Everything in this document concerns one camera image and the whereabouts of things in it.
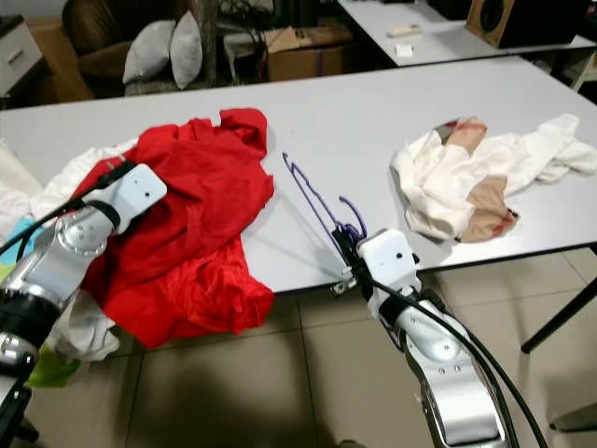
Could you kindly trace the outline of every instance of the white cloth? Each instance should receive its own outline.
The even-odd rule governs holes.
[[[31,213],[29,197],[41,185],[0,138],[0,245],[21,217]]]
[[[472,155],[462,147],[444,146],[432,131],[398,151],[391,169],[410,204],[410,228],[439,239],[462,235],[474,206],[469,192],[487,175],[507,177],[505,196],[534,180],[556,182],[571,169],[597,171],[597,150],[575,139],[579,119],[565,114],[524,136],[488,137]]]
[[[34,218],[40,219],[65,203],[98,161],[119,156],[136,143],[135,138],[113,147],[93,147],[70,160],[43,191],[31,197]],[[102,360],[118,350],[118,338],[109,331],[114,326],[93,297],[79,291],[52,328],[47,343],[52,351],[72,359]]]
[[[119,156],[136,143],[137,139],[134,138],[113,147],[92,147],[70,160],[62,171],[48,182],[43,191],[32,196],[31,212],[34,218],[40,219],[65,203],[98,161]]]
[[[118,338],[109,331],[114,325],[91,294],[78,291],[54,324],[46,343],[54,353],[69,360],[99,361],[120,347]]]

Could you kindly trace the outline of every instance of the drawer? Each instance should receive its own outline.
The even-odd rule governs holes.
[[[0,38],[0,97],[14,87],[42,59],[29,28],[21,23]]]

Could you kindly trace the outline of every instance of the green cloth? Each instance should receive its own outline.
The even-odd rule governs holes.
[[[0,282],[15,267],[14,264],[6,266],[0,264]],[[59,355],[52,352],[45,344],[39,350],[39,359],[35,364],[34,371],[29,375],[25,385],[28,387],[65,387],[68,379],[76,372],[81,361],[65,361]]]
[[[10,274],[10,271],[12,271],[14,267],[14,264],[11,264],[10,266],[0,264],[0,282],[7,278],[7,276]]]

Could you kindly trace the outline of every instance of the cream shirt with brown patches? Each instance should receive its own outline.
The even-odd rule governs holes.
[[[505,198],[533,181],[555,182],[573,169],[597,171],[597,151],[575,139],[579,120],[562,115],[526,135],[486,137],[477,118],[438,126],[398,151],[391,168],[410,204],[414,231],[465,242],[511,229],[518,214]]]

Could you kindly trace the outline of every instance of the cable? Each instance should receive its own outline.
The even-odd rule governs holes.
[[[526,401],[522,397],[518,388],[514,385],[514,383],[512,383],[512,380],[510,380],[510,378],[507,376],[507,373],[504,371],[504,369],[502,368],[500,363],[492,355],[492,352],[489,351],[489,349],[485,346],[485,344],[482,343],[480,341],[480,339],[475,335],[475,333],[473,333],[470,329],[466,329],[466,332],[468,333],[468,337],[473,342],[473,344],[476,345],[477,348],[480,350],[480,352],[487,358],[489,363],[493,366],[493,368],[497,371],[500,378],[502,378],[502,380],[506,384],[506,387],[508,388],[508,390],[514,397],[514,400],[516,400],[517,404],[521,407],[522,412],[524,413],[524,416],[527,417],[527,421],[529,422],[529,426],[531,427],[531,430],[533,431],[533,433],[534,434],[538,433],[538,434],[543,435],[543,433],[541,432],[541,428],[537,424],[535,417],[533,416],[533,413],[529,409],[529,406],[526,404]]]
[[[531,410],[529,409],[528,405],[526,405],[526,403],[524,402],[524,398],[522,397],[521,393],[518,391],[518,389],[516,388],[516,386],[512,383],[512,381],[508,378],[506,372],[504,371],[504,369],[502,369],[502,367],[499,365],[499,363],[497,362],[497,360],[495,360],[495,358],[491,355],[491,353],[489,352],[489,350],[482,345],[482,343],[480,343],[479,339],[477,339],[475,337],[476,342],[474,342],[474,344],[480,343],[480,347],[479,349],[473,345],[470,341],[468,341],[462,334],[460,334],[454,327],[452,327],[450,324],[448,324],[447,322],[444,322],[442,319],[440,319],[439,317],[437,317],[436,315],[434,315],[433,313],[429,312],[428,310],[426,310],[425,308],[423,308],[419,303],[417,303],[416,301],[412,301],[404,296],[401,296],[400,294],[398,294],[396,291],[393,291],[391,288],[387,287],[386,285],[374,280],[370,274],[365,274],[364,275],[366,277],[366,280],[368,282],[370,282],[374,287],[381,289],[382,291],[402,300],[403,302],[407,303],[408,305],[412,306],[414,309],[416,309],[417,311],[423,313],[424,315],[426,315],[427,317],[429,317],[430,319],[432,319],[433,321],[435,321],[437,324],[439,324],[442,328],[444,328],[445,330],[447,330],[452,336],[454,336],[458,342],[460,342],[471,354],[471,356],[473,356],[475,358],[475,360],[478,362],[478,364],[481,366],[481,368],[483,369],[483,371],[487,374],[487,372],[490,373],[490,375],[492,375],[493,373],[491,372],[491,369],[489,367],[489,365],[487,364],[487,360],[485,359],[485,357],[487,357],[487,355],[489,355],[487,357],[487,359],[489,360],[489,362],[493,365],[493,367],[496,369],[498,375],[502,378],[502,380],[504,381],[504,383],[506,383],[506,386],[508,388],[508,390],[510,391],[510,393],[512,394],[512,396],[514,397],[514,399],[517,401],[517,403],[519,404],[519,406],[522,409],[522,412],[524,413],[525,418],[527,419],[529,426],[531,427],[531,430],[533,431],[533,434],[535,435],[537,444],[541,447],[541,448],[548,448],[548,444],[543,436],[543,433],[541,432],[541,429],[539,428],[539,425],[536,423],[535,418],[533,417],[533,414],[531,413]],[[505,402],[500,403],[500,401],[503,400],[503,395],[500,399],[500,395],[497,395],[497,399],[498,399],[498,405],[500,406],[500,410],[502,408],[502,406],[504,406],[505,409],[507,409],[507,405]],[[508,421],[505,418],[505,424],[508,426]],[[514,429],[514,425],[511,422],[509,424],[512,426],[512,430]],[[515,444],[513,444],[514,447],[518,446],[518,441],[516,440],[516,437],[512,438],[513,440],[511,442],[514,442]]]
[[[14,237],[12,237],[8,241],[6,241],[2,245],[2,247],[0,247],[0,255],[4,254],[13,245],[15,245],[16,243],[21,241],[21,245],[19,246],[19,251],[17,253],[17,261],[19,261],[22,258],[22,255],[27,246],[27,242],[31,238],[31,235],[33,235],[34,232],[37,229],[39,229],[43,224],[50,221],[51,219],[54,219],[55,217],[59,217],[60,215],[63,215],[64,213],[66,213],[68,211],[77,210],[77,209],[81,208],[84,205],[84,203],[82,201],[84,196],[91,193],[95,189],[105,189],[112,182],[120,179],[125,174],[127,174],[135,166],[136,166],[135,162],[124,159],[124,161],[119,166],[114,168],[112,171],[109,171],[105,175],[101,175],[98,178],[98,180],[91,187],[89,187],[88,189],[84,189],[77,196],[72,197],[71,199],[69,199],[68,201],[63,203],[61,206],[55,208],[54,210],[49,212],[47,215],[38,219],[27,229],[19,232],[17,235],[15,235]]]
[[[493,375],[493,372],[492,372],[490,366],[487,364],[487,361],[485,360],[485,358],[483,358],[481,356],[481,354],[479,353],[477,348],[470,341],[468,341],[462,334],[460,334],[454,327],[452,327],[447,322],[444,322],[439,317],[437,317],[433,313],[431,313],[428,310],[426,310],[425,308],[423,308],[416,301],[411,301],[410,299],[408,299],[404,296],[401,296],[400,294],[393,291],[391,288],[387,287],[386,285],[383,285],[383,284],[377,282],[376,280],[373,280],[373,278],[371,278],[370,275],[367,275],[367,281],[370,282],[374,287],[377,287],[377,288],[387,292],[388,294],[400,299],[401,301],[412,306],[413,308],[420,311],[424,315],[427,315],[428,317],[433,319],[441,327],[446,329],[452,336],[454,336],[458,340],[458,342],[460,342],[468,350],[470,355],[478,362],[479,366],[483,370],[483,373],[485,374],[485,377],[486,377],[488,383],[492,386],[493,394],[495,396],[495,399],[497,400],[497,405],[499,407],[500,414],[502,414],[502,417],[504,419],[504,426],[506,427],[506,434],[510,441],[511,448],[520,448],[519,441],[516,436],[516,428],[514,428],[512,416],[510,415],[509,408],[507,407],[506,399],[504,398],[502,389],[500,388],[499,384],[497,383],[495,375]]]
[[[218,4],[218,18],[242,26],[251,37],[257,59],[264,60],[265,55],[267,61],[269,52],[263,32],[279,28],[280,25],[271,11],[252,5],[247,0],[221,0]]]

